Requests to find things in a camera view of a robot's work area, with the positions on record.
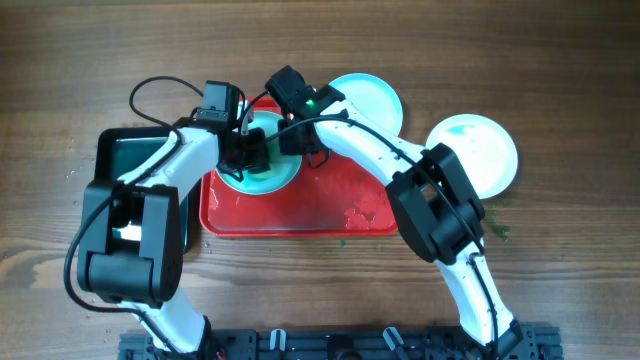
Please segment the mint plate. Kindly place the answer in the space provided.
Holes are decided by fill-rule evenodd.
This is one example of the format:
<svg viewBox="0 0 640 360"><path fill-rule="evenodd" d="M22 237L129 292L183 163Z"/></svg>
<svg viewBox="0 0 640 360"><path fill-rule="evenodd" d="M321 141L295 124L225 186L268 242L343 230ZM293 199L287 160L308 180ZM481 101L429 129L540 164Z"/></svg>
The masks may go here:
<svg viewBox="0 0 640 360"><path fill-rule="evenodd" d="M396 91L384 80L371 74L350 73L329 83L343 93L365 117L391 134L401 132L404 111Z"/></svg>
<svg viewBox="0 0 640 360"><path fill-rule="evenodd" d="M277 122L282 117L270 111L255 110L253 121L249 129L260 128L266 136L278 132ZM250 173L243 170L243 181L239 182L230 175L217 171L222 181L233 190L247 195L265 195L275 192L286 186L298 173L301 164L301 155L283 155L280 152L279 140L275 139L267 144L269 155L269 169L260 173Z"/></svg>

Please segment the white plate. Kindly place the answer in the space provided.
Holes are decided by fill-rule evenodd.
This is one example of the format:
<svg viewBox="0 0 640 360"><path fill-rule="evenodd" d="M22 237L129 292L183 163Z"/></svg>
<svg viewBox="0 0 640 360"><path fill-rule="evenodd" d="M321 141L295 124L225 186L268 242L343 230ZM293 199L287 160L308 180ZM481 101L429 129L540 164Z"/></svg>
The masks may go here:
<svg viewBox="0 0 640 360"><path fill-rule="evenodd" d="M518 153L509 133L488 117L458 114L437 124L425 147L445 144L458 156L480 199L504 192L516 177Z"/></svg>

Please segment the green scrub sponge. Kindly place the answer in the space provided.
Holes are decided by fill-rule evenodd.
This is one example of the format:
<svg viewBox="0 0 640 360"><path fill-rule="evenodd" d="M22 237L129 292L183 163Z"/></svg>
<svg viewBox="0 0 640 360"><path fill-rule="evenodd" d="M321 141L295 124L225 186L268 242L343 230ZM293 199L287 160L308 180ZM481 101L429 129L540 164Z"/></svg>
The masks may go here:
<svg viewBox="0 0 640 360"><path fill-rule="evenodd" d="M259 159L249 162L244 169L248 174L256 175L271 170L269 160Z"/></svg>

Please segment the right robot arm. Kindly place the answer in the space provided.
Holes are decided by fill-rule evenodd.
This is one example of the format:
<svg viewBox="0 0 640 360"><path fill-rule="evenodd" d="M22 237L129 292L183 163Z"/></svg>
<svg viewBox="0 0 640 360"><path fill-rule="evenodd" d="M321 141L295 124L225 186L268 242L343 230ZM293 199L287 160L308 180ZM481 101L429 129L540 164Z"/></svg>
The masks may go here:
<svg viewBox="0 0 640 360"><path fill-rule="evenodd" d="M486 260L484 206L454 151L404 140L382 116L355 105L331 85L314 89L291 66L273 74L267 93L291 116L278 139L309 130L329 150L356 162L385 188L398 231L447 284L462 330L488 359L521 341L520 326L502 301Z"/></svg>

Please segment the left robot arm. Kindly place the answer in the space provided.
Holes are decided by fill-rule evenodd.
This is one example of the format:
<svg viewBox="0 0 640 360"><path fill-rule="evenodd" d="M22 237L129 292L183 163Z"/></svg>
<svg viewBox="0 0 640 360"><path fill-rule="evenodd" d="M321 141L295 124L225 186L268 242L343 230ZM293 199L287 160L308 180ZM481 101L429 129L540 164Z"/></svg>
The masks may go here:
<svg viewBox="0 0 640 360"><path fill-rule="evenodd" d="M238 87L209 81L201 107L173 125L160 120L164 144L116 179L97 173L84 193L81 226L67 252L68 296L92 312L129 313L148 332L158 359L222 359L223 344L179 282L180 206L196 183L237 148L248 110Z"/></svg>

